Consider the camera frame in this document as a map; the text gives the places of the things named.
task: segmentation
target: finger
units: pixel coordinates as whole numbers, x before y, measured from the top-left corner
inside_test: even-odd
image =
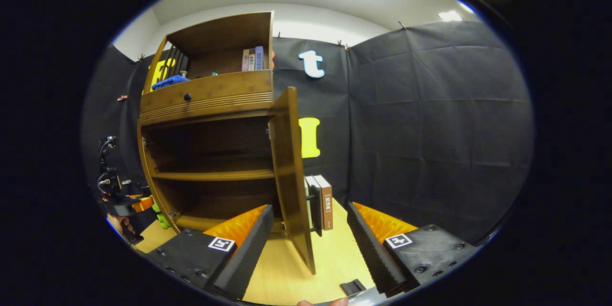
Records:
[[[334,300],[329,306],[348,306],[348,298],[343,297],[342,299]]]

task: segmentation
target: open cabinet door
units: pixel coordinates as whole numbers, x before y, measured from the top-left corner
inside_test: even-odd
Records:
[[[269,115],[274,175],[284,228],[306,267],[315,275],[315,258],[304,190],[302,139],[297,123],[297,88],[287,87],[270,108]]]

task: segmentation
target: towel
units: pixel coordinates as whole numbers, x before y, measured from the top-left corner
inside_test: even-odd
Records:
[[[179,84],[179,82],[186,82],[186,81],[189,81],[189,79],[181,75],[175,75],[175,76],[169,77],[166,80],[162,80],[160,82],[155,83],[153,86],[151,86],[151,88],[153,88],[153,90],[157,90],[158,88],[162,88],[162,87],[166,87],[166,86],[170,86],[174,84]]]

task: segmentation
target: wooden table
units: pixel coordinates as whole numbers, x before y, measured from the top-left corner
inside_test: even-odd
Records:
[[[136,247],[148,253],[176,234],[154,222],[142,232],[144,240]],[[340,284],[356,278],[365,288],[374,282],[348,224],[346,210],[334,199],[334,229],[323,236],[311,233],[317,274],[312,275],[295,247],[283,234],[271,234],[262,251],[244,300],[257,304],[295,305],[300,300],[313,304],[327,302],[345,293]]]

